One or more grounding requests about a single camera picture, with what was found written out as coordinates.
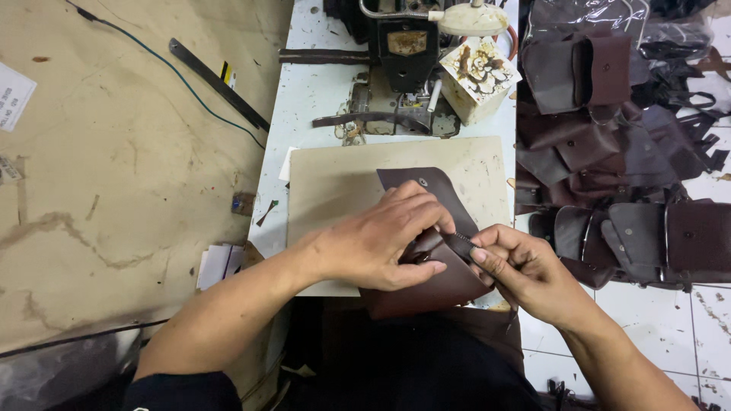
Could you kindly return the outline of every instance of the black sleeve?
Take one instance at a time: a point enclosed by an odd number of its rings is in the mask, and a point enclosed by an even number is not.
[[[122,410],[240,411],[241,401],[233,382],[223,372],[155,374],[127,388]]]

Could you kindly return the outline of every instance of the stack of leather pouches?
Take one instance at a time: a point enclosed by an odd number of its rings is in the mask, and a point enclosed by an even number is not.
[[[681,184],[723,168],[728,151],[704,139],[718,116],[634,104],[650,70],[621,30],[533,41],[521,61],[516,213],[539,211],[531,234],[595,290],[731,282],[731,205]]]

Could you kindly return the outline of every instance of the beige cutting board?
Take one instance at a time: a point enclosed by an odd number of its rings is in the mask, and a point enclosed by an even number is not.
[[[512,226],[500,137],[307,148],[292,152],[287,245],[378,203],[378,168],[437,167],[479,229]],[[299,295],[358,296],[344,282],[321,282]]]

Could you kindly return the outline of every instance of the white table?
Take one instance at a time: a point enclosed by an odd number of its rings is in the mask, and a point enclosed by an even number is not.
[[[518,27],[518,1],[509,0],[505,10],[513,27]],[[510,47],[506,34],[500,36],[498,45],[504,51]],[[368,50],[368,45],[357,45],[348,35],[340,20],[326,17],[322,11],[322,0],[296,1],[292,11],[287,48],[328,48],[340,50]],[[271,130],[266,145],[262,173],[254,214],[251,219],[249,240],[265,258],[269,258],[287,246],[288,189],[286,181],[279,179],[289,147],[316,148],[341,146],[342,140],[335,136],[334,127],[312,128],[314,118],[334,116],[341,104],[348,102],[354,78],[367,72],[368,66],[346,66],[340,64],[282,64],[279,89],[277,90]],[[461,127],[460,137],[486,137],[498,135],[501,138],[505,174],[515,177],[515,100],[506,98],[494,116],[478,124]],[[438,137],[414,135],[366,135],[367,144],[394,143],[409,140],[430,140]],[[515,190],[507,184],[510,219],[513,220]],[[261,227],[256,225],[267,213],[271,202],[279,204],[272,208]]]

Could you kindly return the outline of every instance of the blue cable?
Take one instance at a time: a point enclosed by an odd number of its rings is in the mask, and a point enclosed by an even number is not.
[[[162,60],[162,62],[165,63],[165,64],[167,64],[167,66],[169,68],[173,69],[173,71],[178,75],[178,77],[183,81],[183,83],[185,83],[186,87],[188,87],[188,90],[190,90],[190,92],[193,93],[193,95],[198,100],[198,102],[203,106],[203,108],[206,109],[206,111],[208,111],[213,117],[216,117],[218,120],[221,120],[221,121],[223,121],[225,123],[231,124],[232,126],[237,127],[239,129],[242,129],[243,131],[247,132],[251,136],[251,138],[254,139],[254,141],[257,143],[257,145],[259,147],[264,148],[264,146],[262,146],[262,144],[259,143],[259,141],[257,140],[257,138],[254,137],[254,135],[250,131],[248,131],[247,129],[243,128],[242,126],[239,126],[236,123],[233,123],[231,121],[228,121],[227,119],[225,119],[225,118],[219,116],[218,114],[214,113],[213,111],[211,111],[211,109],[208,108],[207,105],[205,105],[205,103],[203,102],[203,100],[201,100],[200,97],[198,97],[198,94],[196,94],[196,92],[193,90],[193,88],[190,86],[190,84],[188,84],[188,82],[183,77],[183,75],[178,71],[178,69],[176,69],[175,66],[173,66],[168,60],[165,60],[164,58],[162,58],[162,56],[160,56],[158,53],[155,53],[154,51],[152,51],[152,49],[150,49],[149,47],[147,47],[145,45],[145,43],[143,43],[140,40],[138,40],[135,36],[131,35],[130,33],[128,33],[123,28],[118,27],[117,25],[112,24],[112,23],[110,23],[110,22],[108,22],[106,20],[103,20],[103,19],[98,18],[97,16],[95,16],[95,15],[91,14],[90,12],[87,12],[86,10],[84,10],[81,7],[77,6],[76,4],[73,4],[69,0],[66,0],[66,3],[71,4],[73,7],[76,7],[76,11],[80,15],[82,15],[82,17],[84,17],[86,20],[89,20],[89,21],[98,21],[101,24],[106,24],[107,26],[111,27],[112,29],[116,29],[116,30],[121,31],[123,34],[125,34],[126,36],[128,36],[130,39],[133,39],[138,45],[141,45],[145,50],[149,51],[150,54],[152,54],[153,56],[155,56],[158,59]]]

